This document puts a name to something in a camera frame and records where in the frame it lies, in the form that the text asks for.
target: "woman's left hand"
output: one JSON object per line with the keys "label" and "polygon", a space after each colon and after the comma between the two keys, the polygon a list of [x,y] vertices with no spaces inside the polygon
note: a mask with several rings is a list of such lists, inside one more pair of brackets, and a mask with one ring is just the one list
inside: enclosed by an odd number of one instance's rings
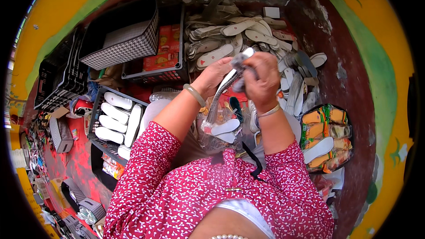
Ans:
{"label": "woman's left hand", "polygon": [[217,92],[217,87],[224,76],[232,70],[232,66],[229,63],[231,60],[232,57],[225,57],[215,61],[210,66],[207,66],[201,75],[191,84],[204,100]]}

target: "red box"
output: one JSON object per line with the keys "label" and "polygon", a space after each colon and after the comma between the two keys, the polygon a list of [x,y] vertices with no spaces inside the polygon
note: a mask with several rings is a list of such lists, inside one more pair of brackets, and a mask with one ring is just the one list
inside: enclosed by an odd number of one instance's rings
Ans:
{"label": "red box", "polygon": [[143,59],[142,72],[172,67],[178,63],[178,53],[149,56]]}

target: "woman's right hand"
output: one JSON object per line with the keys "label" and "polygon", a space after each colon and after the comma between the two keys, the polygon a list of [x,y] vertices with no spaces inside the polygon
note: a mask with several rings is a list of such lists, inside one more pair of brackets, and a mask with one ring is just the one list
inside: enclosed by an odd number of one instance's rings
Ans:
{"label": "woman's right hand", "polygon": [[257,71],[259,79],[251,70],[245,70],[245,89],[248,98],[252,99],[258,114],[264,114],[277,104],[276,91],[280,85],[278,61],[267,52],[256,52],[243,62]]}

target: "silver bracelet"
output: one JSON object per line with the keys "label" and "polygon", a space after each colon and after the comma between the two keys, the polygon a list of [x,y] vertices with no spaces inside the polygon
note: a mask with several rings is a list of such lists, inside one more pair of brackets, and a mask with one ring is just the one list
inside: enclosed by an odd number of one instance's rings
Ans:
{"label": "silver bracelet", "polygon": [[184,84],[183,88],[185,90],[187,90],[201,105],[202,107],[205,107],[205,101],[204,98],[202,98],[202,96],[199,94],[199,92],[197,90],[195,90],[192,86],[190,86],[189,84]]}
{"label": "silver bracelet", "polygon": [[279,103],[273,108],[273,109],[271,109],[270,111],[267,111],[267,112],[265,112],[264,114],[260,114],[260,115],[258,115],[258,118],[262,118],[262,117],[265,117],[265,116],[267,116],[267,115],[271,115],[271,114],[274,114],[275,112],[277,112],[278,110],[280,109],[280,105],[279,105]]}

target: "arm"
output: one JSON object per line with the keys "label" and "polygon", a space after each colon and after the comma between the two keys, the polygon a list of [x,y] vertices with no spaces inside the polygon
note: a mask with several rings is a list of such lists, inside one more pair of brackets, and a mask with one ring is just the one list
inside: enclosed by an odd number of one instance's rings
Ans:
{"label": "arm", "polygon": [[[231,70],[231,58],[223,58],[194,81],[203,98],[214,95],[224,75]],[[119,237],[138,219],[134,215],[144,206],[164,175],[170,170],[181,141],[200,109],[199,102],[183,90],[149,123],[131,149],[130,160],[118,181],[105,220],[105,238]]]}
{"label": "arm", "polygon": [[[257,52],[244,61],[258,73],[259,80],[252,72],[244,72],[247,95],[252,98],[258,115],[271,109],[276,104],[276,91],[280,84],[276,58],[268,53]],[[332,236],[332,215],[313,183],[304,164],[304,156],[295,141],[295,135],[285,117],[283,110],[260,117],[261,135],[267,170],[276,186],[288,199],[288,206],[297,212],[303,212],[294,228],[296,234],[321,234],[324,238]]]}

